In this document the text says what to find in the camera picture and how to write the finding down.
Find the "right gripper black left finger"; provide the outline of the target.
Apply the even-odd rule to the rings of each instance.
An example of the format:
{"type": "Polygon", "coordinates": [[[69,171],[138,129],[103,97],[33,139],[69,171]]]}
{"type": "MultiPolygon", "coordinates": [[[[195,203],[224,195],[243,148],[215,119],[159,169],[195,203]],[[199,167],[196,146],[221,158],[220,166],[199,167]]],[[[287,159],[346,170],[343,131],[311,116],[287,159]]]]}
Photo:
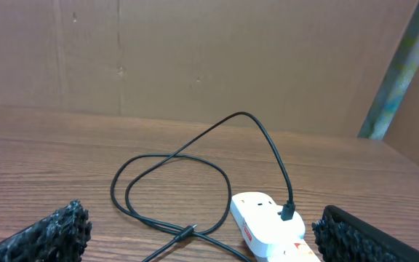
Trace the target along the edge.
{"type": "Polygon", "coordinates": [[[91,231],[88,211],[73,200],[0,241],[0,262],[80,262],[91,231]]]}

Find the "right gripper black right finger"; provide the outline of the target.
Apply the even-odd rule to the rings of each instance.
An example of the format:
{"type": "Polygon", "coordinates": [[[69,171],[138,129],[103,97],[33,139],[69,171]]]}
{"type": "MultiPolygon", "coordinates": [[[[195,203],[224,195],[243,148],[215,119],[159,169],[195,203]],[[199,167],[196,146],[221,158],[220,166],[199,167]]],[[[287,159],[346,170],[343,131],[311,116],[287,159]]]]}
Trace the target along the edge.
{"type": "Polygon", "coordinates": [[[312,231],[327,262],[419,262],[419,250],[334,205],[324,208],[312,231]]]}

